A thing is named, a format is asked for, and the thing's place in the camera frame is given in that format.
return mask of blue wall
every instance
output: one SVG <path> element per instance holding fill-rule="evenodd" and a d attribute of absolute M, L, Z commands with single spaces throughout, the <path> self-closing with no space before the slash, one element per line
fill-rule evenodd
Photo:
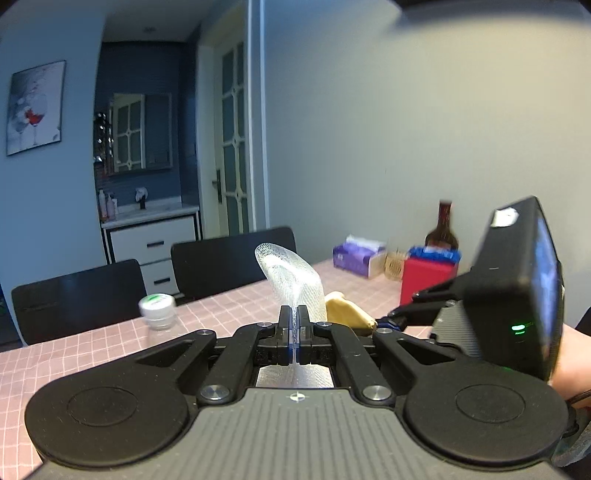
<path fill-rule="evenodd" d="M 173 168 L 97 179 L 97 187 L 114 193 L 119 205 L 135 202 L 136 187 L 148 189 L 148 200 L 181 195 L 178 86 L 183 47 L 183 43 L 103 43 L 96 78 L 96 111 L 107 112 L 114 93 L 171 93 L 173 102 Z M 163 135 L 167 128 L 161 127 Z"/>
<path fill-rule="evenodd" d="M 199 205 L 199 180 L 197 178 L 197 145 L 196 145 L 196 89 L 197 73 L 197 27 L 187 42 L 183 44 L 180 61 L 178 88 L 178 146 L 179 175 L 181 195 L 184 203 Z"/>
<path fill-rule="evenodd" d="M 12 24 L 0 42 L 0 283 L 18 285 L 104 265 L 92 169 L 95 77 L 105 23 L 93 8 Z M 6 157 L 14 72 L 65 60 L 59 143 Z"/>

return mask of purple tissue box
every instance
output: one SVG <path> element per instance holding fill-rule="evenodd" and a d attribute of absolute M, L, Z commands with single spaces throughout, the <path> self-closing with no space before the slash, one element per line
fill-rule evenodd
<path fill-rule="evenodd" d="M 344 243 L 333 248 L 333 265 L 366 278 L 384 272 L 386 249 L 377 252 L 357 244 Z"/>

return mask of white sticker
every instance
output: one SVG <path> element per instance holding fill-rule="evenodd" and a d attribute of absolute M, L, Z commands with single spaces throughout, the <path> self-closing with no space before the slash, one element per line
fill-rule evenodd
<path fill-rule="evenodd" d="M 502 226 L 513 225 L 519 218 L 519 213 L 513 207 L 506 208 L 504 210 L 495 210 L 495 214 L 492 217 L 491 227 L 497 228 Z"/>

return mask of black circular pad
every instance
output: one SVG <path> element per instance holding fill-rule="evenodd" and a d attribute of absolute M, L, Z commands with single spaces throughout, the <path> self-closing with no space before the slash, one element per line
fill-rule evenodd
<path fill-rule="evenodd" d="M 474 465 L 517 465 L 549 456 L 564 432 L 566 404 L 538 378 L 479 361 L 420 370 L 404 418 L 445 456 Z"/>
<path fill-rule="evenodd" d="M 82 425 L 110 427 L 131 417 L 138 407 L 133 393 L 115 387 L 89 388 L 74 395 L 68 413 Z"/>
<path fill-rule="evenodd" d="M 516 391 L 498 385 L 471 385 L 456 395 L 456 405 L 472 420 L 505 423 L 521 415 L 523 397 Z"/>
<path fill-rule="evenodd" d="M 62 465 L 107 468 L 170 444 L 188 417 L 187 401 L 162 369 L 117 364 L 55 380 L 25 411 L 39 454 Z"/>

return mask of toiletry bottle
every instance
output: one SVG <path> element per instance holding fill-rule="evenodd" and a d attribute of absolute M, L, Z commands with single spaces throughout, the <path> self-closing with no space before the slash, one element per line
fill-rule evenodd
<path fill-rule="evenodd" d="M 111 220 L 115 218 L 115 202 L 113 201 L 112 193 L 109 193 L 109 197 L 107 198 L 107 216 Z"/>
<path fill-rule="evenodd" d="M 107 220 L 107 202 L 105 197 L 105 192 L 103 189 L 99 190 L 99 212 L 100 212 L 100 221 L 104 222 Z"/>
<path fill-rule="evenodd" d="M 139 312 L 148 326 L 145 346 L 168 342 L 189 331 L 178 319 L 174 297 L 164 293 L 148 295 L 139 301 Z"/>

